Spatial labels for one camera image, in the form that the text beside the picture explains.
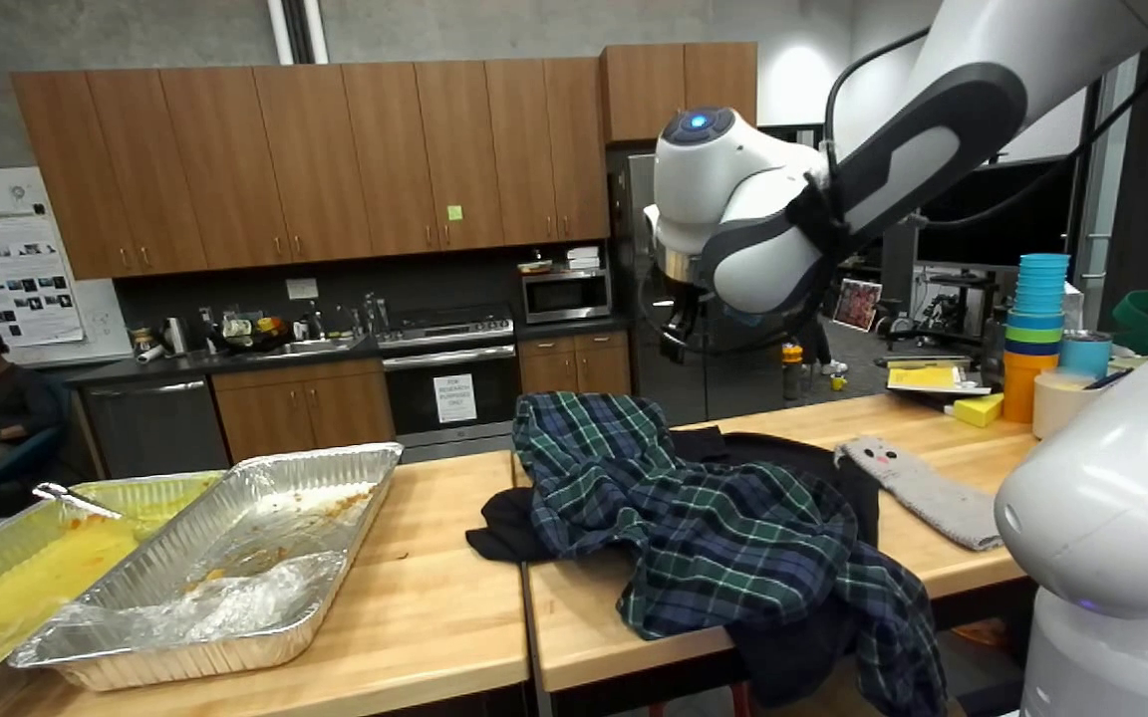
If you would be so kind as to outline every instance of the upper cabinet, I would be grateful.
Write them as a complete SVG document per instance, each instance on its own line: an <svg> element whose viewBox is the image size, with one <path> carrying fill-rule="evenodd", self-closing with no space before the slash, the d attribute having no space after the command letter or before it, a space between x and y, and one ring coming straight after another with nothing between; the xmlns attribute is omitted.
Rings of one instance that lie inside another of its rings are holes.
<svg viewBox="0 0 1148 717"><path fill-rule="evenodd" d="M605 85L601 64L545 60L545 149L556 173L556 238L605 238Z"/></svg>
<svg viewBox="0 0 1148 717"><path fill-rule="evenodd" d="M290 259L254 71L164 71L160 80L210 266Z"/></svg>
<svg viewBox="0 0 1148 717"><path fill-rule="evenodd" d="M367 257L437 250L413 64L347 64L343 96L370 200Z"/></svg>
<svg viewBox="0 0 1148 717"><path fill-rule="evenodd" d="M84 278L605 238L601 60L15 76Z"/></svg>
<svg viewBox="0 0 1148 717"><path fill-rule="evenodd" d="M198 234L168 96L154 71L91 71L112 184L126 213L121 274L210 266Z"/></svg>
<svg viewBox="0 0 1148 717"><path fill-rule="evenodd" d="M282 257L331 265L367 257L370 200L350 140L338 69L261 69L261 112L289 215Z"/></svg>
<svg viewBox="0 0 1148 717"><path fill-rule="evenodd" d="M739 108L758 125L752 44L615 44L605 64L605 128L655 140L681 108Z"/></svg>
<svg viewBox="0 0 1148 717"><path fill-rule="evenodd" d="M487 64L489 87L489 137L500 174L500 238L541 242L556 234L556 145L545 115L545 64L541 60L493 60Z"/></svg>
<svg viewBox="0 0 1148 717"><path fill-rule="evenodd" d="M487 64L419 64L413 85L443 249L493 249L502 204Z"/></svg>
<svg viewBox="0 0 1148 717"><path fill-rule="evenodd" d="M109 249L126 249L125 200L112 184L97 96L84 71L12 76L31 158L77 278L116 274Z"/></svg>

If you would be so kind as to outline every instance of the wooden cabinet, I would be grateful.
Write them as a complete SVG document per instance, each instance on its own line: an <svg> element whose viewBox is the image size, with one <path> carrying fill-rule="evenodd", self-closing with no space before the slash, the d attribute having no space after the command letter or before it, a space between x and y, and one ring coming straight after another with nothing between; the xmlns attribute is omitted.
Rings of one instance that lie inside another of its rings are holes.
<svg viewBox="0 0 1148 717"><path fill-rule="evenodd" d="M629 392L626 331L524 344L524 392Z"/></svg>
<svg viewBox="0 0 1148 717"><path fill-rule="evenodd" d="M266 266L289 257L289 222L262 137L254 71L160 71L185 192L207 242L207 266Z"/></svg>
<svg viewBox="0 0 1148 717"><path fill-rule="evenodd" d="M419 64L413 85L443 249L493 249L502 222L487 64Z"/></svg>
<svg viewBox="0 0 1148 717"><path fill-rule="evenodd" d="M611 140L655 140L681 108L739 108L758 125L752 44L615 44L601 64Z"/></svg>
<svg viewBox="0 0 1148 717"><path fill-rule="evenodd" d="M556 234L556 149L545 115L545 64L487 64L493 174L500 174L500 242L541 242Z"/></svg>
<svg viewBox="0 0 1148 717"><path fill-rule="evenodd" d="M125 200L112 184L87 71L12 76L31 158L49 184L55 229L77 278L116 274L126 249Z"/></svg>
<svg viewBox="0 0 1148 717"><path fill-rule="evenodd" d="M210 387L230 461L394 433L374 358L214 376Z"/></svg>
<svg viewBox="0 0 1148 717"><path fill-rule="evenodd" d="M126 242L116 274L173 274L210 266L185 184L168 96L154 71L91 71L104 158L125 200Z"/></svg>
<svg viewBox="0 0 1148 717"><path fill-rule="evenodd" d="M605 238L605 87L594 55L545 60L545 152L556 173L556 234Z"/></svg>
<svg viewBox="0 0 1148 717"><path fill-rule="evenodd" d="M289 249L298 265L367 257L370 200L350 140L338 69L254 71L271 168L289 215Z"/></svg>
<svg viewBox="0 0 1148 717"><path fill-rule="evenodd" d="M367 257L427 257L437 242L413 64L347 64L343 96L370 200Z"/></svg>
<svg viewBox="0 0 1148 717"><path fill-rule="evenodd" d="M605 238L598 60L15 76L84 278Z"/></svg>

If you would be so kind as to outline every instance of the oven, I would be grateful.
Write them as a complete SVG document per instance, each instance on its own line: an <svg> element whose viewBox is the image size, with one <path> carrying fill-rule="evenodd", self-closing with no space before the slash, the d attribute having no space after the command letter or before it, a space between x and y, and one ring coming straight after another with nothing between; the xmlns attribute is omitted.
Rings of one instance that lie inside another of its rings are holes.
<svg viewBox="0 0 1148 717"><path fill-rule="evenodd" d="M419 322L378 335L378 350L409 461L512 447L524 396L512 319Z"/></svg>

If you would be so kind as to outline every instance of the blue plaid shirt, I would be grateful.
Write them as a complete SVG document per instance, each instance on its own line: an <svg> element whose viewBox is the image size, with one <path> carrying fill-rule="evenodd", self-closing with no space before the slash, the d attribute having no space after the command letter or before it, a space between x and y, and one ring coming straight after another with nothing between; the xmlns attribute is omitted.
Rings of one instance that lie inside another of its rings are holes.
<svg viewBox="0 0 1148 717"><path fill-rule="evenodd" d="M843 599L863 624L865 699L942 712L946 676L920 581L857 541L852 516L768 461L685 461L629 396L525 396L514 449L534 529L558 557L633 547L619 612L641 638L788 624Z"/></svg>

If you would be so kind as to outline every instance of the wooden countertop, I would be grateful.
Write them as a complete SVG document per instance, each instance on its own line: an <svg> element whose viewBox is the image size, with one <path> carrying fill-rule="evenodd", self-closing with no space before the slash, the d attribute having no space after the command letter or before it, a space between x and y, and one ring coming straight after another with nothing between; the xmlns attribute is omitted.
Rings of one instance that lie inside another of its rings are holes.
<svg viewBox="0 0 1148 717"><path fill-rule="evenodd" d="M843 447L845 439L872 433L894 444L942 476L979 488L987 494L1011 476L1033 449L1025 421L991 421L983 432L960 427L946 413L900 397L848 397L800 409L747 413L719 421L723 432L781 433L812 447ZM968 555L920 517L880 494L880 549L908 566L929 599L968 593L1021 577L1010 549ZM619 619L619 593L629 566L622 557L556 562L529 570L537 670L541 691L564 695L706 654L724 654L724 628L698 628L667 643L641 643Z"/></svg>
<svg viewBox="0 0 1148 717"><path fill-rule="evenodd" d="M31 712L378 712L524 686L520 570L463 541L505 488L512 453L398 465L319 638L279 670L125 695L84 695L55 676Z"/></svg>

